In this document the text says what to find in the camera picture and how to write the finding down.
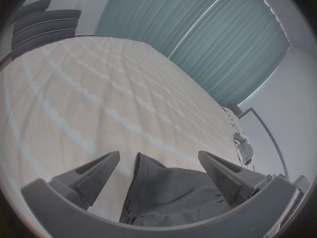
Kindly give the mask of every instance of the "green curtain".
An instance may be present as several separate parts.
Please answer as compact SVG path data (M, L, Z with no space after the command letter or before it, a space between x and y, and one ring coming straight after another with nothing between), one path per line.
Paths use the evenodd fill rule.
M289 47L263 0L109 0L95 36L151 45L227 106L256 90Z

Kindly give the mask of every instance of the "bed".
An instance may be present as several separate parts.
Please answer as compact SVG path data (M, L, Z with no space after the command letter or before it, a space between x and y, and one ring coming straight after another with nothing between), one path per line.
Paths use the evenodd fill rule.
M88 209L118 221L141 152L167 167L204 171L205 150L241 165L232 119L151 46L78 37L29 51L0 72L0 180L24 221L42 236L20 188L111 151L121 161Z

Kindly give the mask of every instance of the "bed sheet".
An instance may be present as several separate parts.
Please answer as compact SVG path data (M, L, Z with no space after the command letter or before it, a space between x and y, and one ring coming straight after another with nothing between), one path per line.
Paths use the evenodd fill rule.
M113 221L138 152L166 167L204 171L200 150L240 164L223 109L143 42L78 37L27 52L0 73L0 109L0 180L39 230L21 186L112 151L121 161L88 211Z

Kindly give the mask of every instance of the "curtain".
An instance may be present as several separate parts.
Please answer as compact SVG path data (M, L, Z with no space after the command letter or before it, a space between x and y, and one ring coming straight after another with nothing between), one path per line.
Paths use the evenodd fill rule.
M289 47L263 0L109 0L95 36L151 45L226 106L255 91Z

